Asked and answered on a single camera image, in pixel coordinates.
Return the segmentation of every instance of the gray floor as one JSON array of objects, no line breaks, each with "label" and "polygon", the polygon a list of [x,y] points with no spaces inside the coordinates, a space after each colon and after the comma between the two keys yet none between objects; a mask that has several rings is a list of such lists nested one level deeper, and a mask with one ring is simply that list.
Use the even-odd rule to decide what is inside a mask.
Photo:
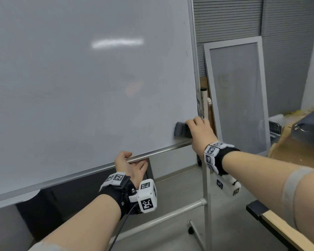
[{"label": "gray floor", "polygon": [[[169,213],[195,202],[202,197],[201,168],[171,177],[156,184],[158,208],[156,211],[129,216],[122,231]],[[217,186],[212,185],[213,241],[214,250],[287,250],[268,230],[256,221],[245,207],[255,198],[246,189],[233,198],[226,197]],[[199,232],[204,232],[203,207],[121,240],[116,250],[200,250],[193,235],[189,235],[188,222],[193,220]]]}]

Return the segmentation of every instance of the gray arm band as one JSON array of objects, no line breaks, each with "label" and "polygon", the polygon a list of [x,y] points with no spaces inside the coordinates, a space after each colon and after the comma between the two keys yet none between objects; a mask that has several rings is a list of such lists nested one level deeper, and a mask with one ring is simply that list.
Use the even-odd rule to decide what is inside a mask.
[{"label": "gray arm band", "polygon": [[298,230],[298,228],[295,224],[294,218],[295,191],[297,190],[298,184],[302,178],[313,171],[313,168],[303,166],[292,172],[284,184],[282,203],[285,221],[296,230]]}]

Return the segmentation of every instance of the wire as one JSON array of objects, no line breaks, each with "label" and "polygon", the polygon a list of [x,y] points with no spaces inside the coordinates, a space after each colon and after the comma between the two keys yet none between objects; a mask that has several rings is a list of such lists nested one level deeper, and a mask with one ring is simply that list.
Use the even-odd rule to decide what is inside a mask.
[{"label": "wire", "polygon": [[108,249],[108,251],[110,251],[110,250],[112,249],[112,247],[113,247],[113,245],[115,244],[115,241],[116,241],[116,239],[117,239],[117,236],[119,235],[119,233],[120,233],[120,231],[121,231],[123,225],[125,224],[125,222],[126,222],[128,216],[129,216],[130,212],[131,212],[131,211],[133,210],[133,208],[135,208],[137,205],[138,205],[138,203],[136,203],[134,206],[132,206],[132,208],[130,209],[130,211],[129,211],[128,214],[126,215],[126,217],[125,217],[125,219],[123,220],[123,223],[122,223],[120,229],[117,231],[117,234],[116,234],[116,236],[115,236],[115,238],[114,238],[114,240],[113,240],[113,243],[111,244],[111,246],[110,246],[110,248]]}]

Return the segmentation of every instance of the person's right arm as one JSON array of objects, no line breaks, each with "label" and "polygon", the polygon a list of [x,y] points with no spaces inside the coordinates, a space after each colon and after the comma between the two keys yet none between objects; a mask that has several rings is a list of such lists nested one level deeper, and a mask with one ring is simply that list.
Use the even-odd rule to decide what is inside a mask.
[{"label": "person's right arm", "polygon": [[[218,139],[207,119],[196,117],[186,123],[193,137],[192,148],[202,157],[207,145]],[[283,187],[289,175],[300,165],[234,151],[224,156],[222,167],[266,207],[284,218]],[[298,230],[314,243],[314,172],[306,175],[297,187],[294,215]]]}]

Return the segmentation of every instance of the whiteboard eraser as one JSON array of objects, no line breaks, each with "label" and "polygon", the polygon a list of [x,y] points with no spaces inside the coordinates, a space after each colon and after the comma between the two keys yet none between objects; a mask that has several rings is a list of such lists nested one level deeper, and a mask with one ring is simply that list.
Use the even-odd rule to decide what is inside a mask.
[{"label": "whiteboard eraser", "polygon": [[177,122],[176,127],[174,128],[174,136],[192,138],[191,131],[186,123]]}]

